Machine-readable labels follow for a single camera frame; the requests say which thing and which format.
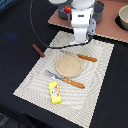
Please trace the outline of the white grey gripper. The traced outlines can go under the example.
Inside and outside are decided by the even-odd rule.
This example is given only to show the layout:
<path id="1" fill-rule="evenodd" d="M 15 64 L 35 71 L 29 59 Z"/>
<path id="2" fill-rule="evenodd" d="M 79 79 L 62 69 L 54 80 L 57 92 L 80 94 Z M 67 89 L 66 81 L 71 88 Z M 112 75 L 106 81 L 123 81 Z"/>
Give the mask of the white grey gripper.
<path id="1" fill-rule="evenodd" d="M 75 43 L 88 43 L 95 34 L 96 21 L 93 19 L 93 8 L 72 10 L 71 25 L 74 31 Z"/>

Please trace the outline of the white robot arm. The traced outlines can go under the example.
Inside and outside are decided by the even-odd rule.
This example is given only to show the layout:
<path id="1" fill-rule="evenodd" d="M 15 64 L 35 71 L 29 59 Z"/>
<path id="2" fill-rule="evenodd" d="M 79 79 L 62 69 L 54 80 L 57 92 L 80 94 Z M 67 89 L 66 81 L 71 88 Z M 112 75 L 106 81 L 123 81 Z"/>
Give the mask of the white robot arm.
<path id="1" fill-rule="evenodd" d="M 71 4 L 71 25 L 74 30 L 75 42 L 77 44 L 86 43 L 95 0 L 49 0 L 49 2 L 54 5 Z"/>

